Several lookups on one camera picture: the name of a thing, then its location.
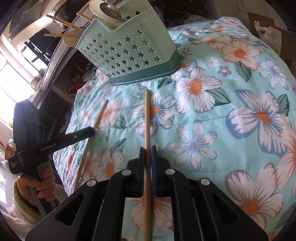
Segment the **floral blanket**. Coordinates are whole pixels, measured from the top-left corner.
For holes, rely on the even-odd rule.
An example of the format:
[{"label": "floral blanket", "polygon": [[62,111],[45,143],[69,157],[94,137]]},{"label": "floral blanket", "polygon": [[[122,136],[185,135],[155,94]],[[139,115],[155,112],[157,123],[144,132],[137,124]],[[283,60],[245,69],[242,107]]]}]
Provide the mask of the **floral blanket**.
[{"label": "floral blanket", "polygon": [[[169,29],[183,61],[171,76],[112,86],[97,72],[77,94],[67,132],[92,126],[106,99],[80,185],[110,178],[144,146],[144,92],[151,145],[186,177],[208,177],[270,240],[296,198],[295,78],[279,56],[235,18]],[[86,140],[54,154],[70,195]],[[144,239],[143,199],[127,200],[122,235]],[[169,198],[154,202],[153,240],[173,240]]]}]

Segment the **chopstick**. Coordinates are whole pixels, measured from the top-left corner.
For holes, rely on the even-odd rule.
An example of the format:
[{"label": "chopstick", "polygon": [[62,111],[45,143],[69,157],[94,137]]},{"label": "chopstick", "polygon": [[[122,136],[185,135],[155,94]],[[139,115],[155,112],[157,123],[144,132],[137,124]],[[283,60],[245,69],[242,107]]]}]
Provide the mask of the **chopstick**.
[{"label": "chopstick", "polygon": [[84,18],[85,20],[89,21],[89,22],[92,22],[92,19],[89,18],[88,16],[85,16],[84,14],[80,13],[80,12],[77,12],[76,13],[78,16]]},{"label": "chopstick", "polygon": [[44,36],[52,36],[52,37],[64,37],[71,39],[80,39],[80,36],[73,34],[44,34]]},{"label": "chopstick", "polygon": [[[108,102],[109,100],[106,100],[103,107],[101,108],[101,111],[96,119],[96,122],[94,124],[94,130],[96,130],[101,122],[101,119],[103,117],[103,114],[104,114],[104,111],[108,105]],[[76,191],[78,189],[78,184],[79,184],[79,181],[80,181],[80,177],[81,177],[81,173],[82,173],[82,169],[84,167],[84,164],[85,164],[85,160],[86,160],[86,156],[87,156],[87,152],[89,150],[89,147],[91,145],[93,141],[93,137],[90,137],[87,141],[87,144],[86,144],[86,147],[84,149],[84,152],[83,152],[83,156],[82,156],[82,159],[81,159],[81,163],[80,163],[80,166],[79,166],[79,169],[78,169],[78,173],[77,173],[77,177],[76,177],[76,181],[75,181],[75,186],[74,186],[74,191]]]},{"label": "chopstick", "polygon": [[60,23],[62,23],[62,24],[64,24],[64,25],[66,25],[66,26],[68,26],[68,27],[70,27],[70,28],[73,28],[73,29],[76,29],[77,31],[79,31],[79,32],[84,32],[84,30],[83,29],[81,29],[81,28],[79,28],[79,27],[77,27],[76,25],[74,25],[74,24],[72,24],[72,23],[69,23],[69,22],[67,22],[67,21],[65,21],[65,20],[62,20],[62,19],[60,19],[60,18],[57,18],[57,17],[54,17],[54,16],[51,16],[51,15],[46,15],[47,17],[49,17],[49,18],[51,18],[51,19],[53,19],[53,20],[56,20],[56,21],[58,21],[58,22],[60,22]]},{"label": "chopstick", "polygon": [[151,241],[150,91],[145,92],[144,241]]}]

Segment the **dark green base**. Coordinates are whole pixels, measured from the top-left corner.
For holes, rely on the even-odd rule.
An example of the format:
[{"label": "dark green base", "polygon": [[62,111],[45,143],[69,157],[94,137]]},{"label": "dark green base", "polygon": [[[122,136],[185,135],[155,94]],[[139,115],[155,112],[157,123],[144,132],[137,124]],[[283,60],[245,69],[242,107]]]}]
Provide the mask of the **dark green base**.
[{"label": "dark green base", "polygon": [[175,73],[181,64],[182,59],[183,57],[179,55],[177,50],[175,50],[170,60],[165,63],[139,70],[135,73],[109,79],[114,85],[124,85],[161,78]]}]

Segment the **mint green utensil holder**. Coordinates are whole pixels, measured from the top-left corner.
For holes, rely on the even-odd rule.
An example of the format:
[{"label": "mint green utensil holder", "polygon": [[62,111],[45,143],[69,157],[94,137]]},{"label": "mint green utensil holder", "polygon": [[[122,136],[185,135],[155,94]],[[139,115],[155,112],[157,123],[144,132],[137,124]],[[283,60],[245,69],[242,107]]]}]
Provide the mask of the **mint green utensil holder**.
[{"label": "mint green utensil holder", "polygon": [[76,48],[114,85],[175,73],[182,56],[150,3],[129,0],[119,11],[127,22],[115,28],[99,18],[94,19]]}]

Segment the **spoon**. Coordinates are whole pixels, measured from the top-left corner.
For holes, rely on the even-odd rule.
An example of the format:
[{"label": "spoon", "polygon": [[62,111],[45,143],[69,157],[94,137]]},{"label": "spoon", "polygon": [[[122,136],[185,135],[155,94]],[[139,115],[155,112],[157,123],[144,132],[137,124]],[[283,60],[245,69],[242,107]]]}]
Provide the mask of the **spoon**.
[{"label": "spoon", "polygon": [[118,20],[121,20],[121,21],[124,21],[124,22],[127,21],[127,20],[122,18],[121,13],[117,9],[117,7],[115,7],[111,3],[107,3],[107,2],[101,3],[100,4],[100,9],[104,14],[106,14],[107,16],[109,16],[111,18],[118,19]]}]

